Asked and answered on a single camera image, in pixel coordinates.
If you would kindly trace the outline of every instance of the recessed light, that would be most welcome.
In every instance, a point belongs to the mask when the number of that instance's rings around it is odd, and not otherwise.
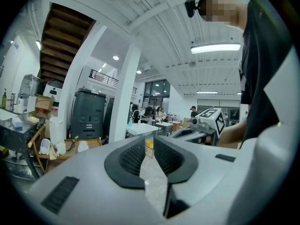
[[[37,47],[39,50],[41,50],[41,43],[39,41],[36,41]]]
[[[209,91],[206,91],[206,92],[197,92],[198,94],[216,94],[218,92],[209,92]]]
[[[239,43],[218,43],[218,44],[206,44],[200,46],[191,47],[192,54],[216,52],[216,51],[238,51],[240,49]]]

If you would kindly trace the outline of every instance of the staircase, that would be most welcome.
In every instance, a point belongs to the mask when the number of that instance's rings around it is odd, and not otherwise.
[[[68,69],[95,20],[67,7],[52,4],[45,22],[39,77],[45,82],[65,81]]]

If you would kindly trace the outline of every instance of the railing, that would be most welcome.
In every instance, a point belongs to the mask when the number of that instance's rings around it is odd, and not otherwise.
[[[119,84],[119,80],[113,78],[113,77],[110,77],[108,75],[105,75],[103,73],[100,73],[100,72],[97,72],[96,70],[92,69],[90,71],[90,75],[89,75],[89,78],[93,78],[95,80],[98,80],[102,83],[107,83],[108,85],[111,85],[115,88],[118,87],[118,84]],[[135,94],[136,93],[136,89],[135,87],[133,87],[132,89],[132,93]]]

